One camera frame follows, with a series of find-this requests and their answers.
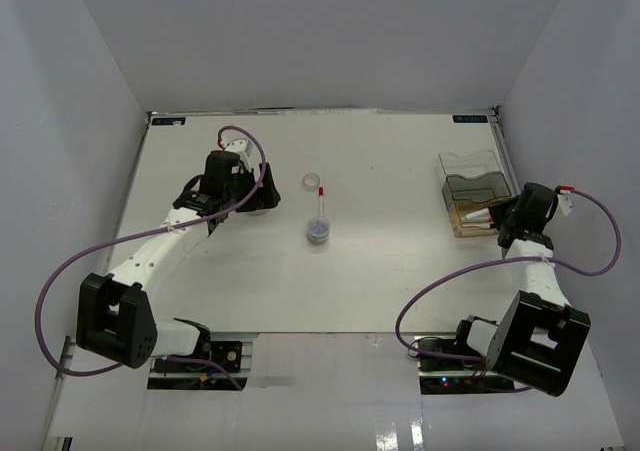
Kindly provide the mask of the black capped white marker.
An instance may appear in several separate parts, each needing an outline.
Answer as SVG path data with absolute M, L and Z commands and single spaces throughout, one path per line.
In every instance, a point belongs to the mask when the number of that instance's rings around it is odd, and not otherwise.
M 484 221 L 469 221 L 465 223 L 466 227 L 470 228 L 478 228 L 478 229 L 494 229 L 496 227 L 495 223 L 492 220 L 484 220 Z

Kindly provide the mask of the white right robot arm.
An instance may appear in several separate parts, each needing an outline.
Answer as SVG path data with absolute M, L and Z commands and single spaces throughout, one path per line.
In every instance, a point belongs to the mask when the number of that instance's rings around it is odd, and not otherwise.
M 498 322 L 461 321 L 451 345 L 459 367 L 484 362 L 486 370 L 554 397 L 566 390 L 591 327 L 588 314 L 564 296 L 551 262 L 544 228 L 558 202 L 556 191 L 527 183 L 517 197 L 489 208 L 502 257 L 514 264 L 515 296 Z

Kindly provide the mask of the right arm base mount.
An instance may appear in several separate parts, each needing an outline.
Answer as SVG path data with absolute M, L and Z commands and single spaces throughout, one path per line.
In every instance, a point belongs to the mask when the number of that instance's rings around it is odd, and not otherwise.
M 421 356 L 407 351 L 418 363 L 420 392 L 423 396 L 486 394 L 514 390 L 512 381 L 484 373 L 476 362 Z

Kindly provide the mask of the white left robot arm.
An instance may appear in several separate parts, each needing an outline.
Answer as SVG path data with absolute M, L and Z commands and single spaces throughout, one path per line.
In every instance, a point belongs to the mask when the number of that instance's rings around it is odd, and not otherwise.
M 157 234 L 107 274 L 91 273 L 81 283 L 77 345 L 132 369 L 164 356 L 177 356 L 191 370 L 205 367 L 209 329 L 184 318 L 157 321 L 154 299 L 230 213 L 270 210 L 279 202 L 269 163 L 253 170 L 238 152 L 211 152 L 203 174 L 187 182 Z

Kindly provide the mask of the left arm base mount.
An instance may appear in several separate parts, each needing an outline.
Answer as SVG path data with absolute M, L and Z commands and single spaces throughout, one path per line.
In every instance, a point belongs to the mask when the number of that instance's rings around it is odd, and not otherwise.
M 241 391 L 248 380 L 242 341 L 210 341 L 201 351 L 178 361 L 157 359 L 147 381 L 149 390 Z

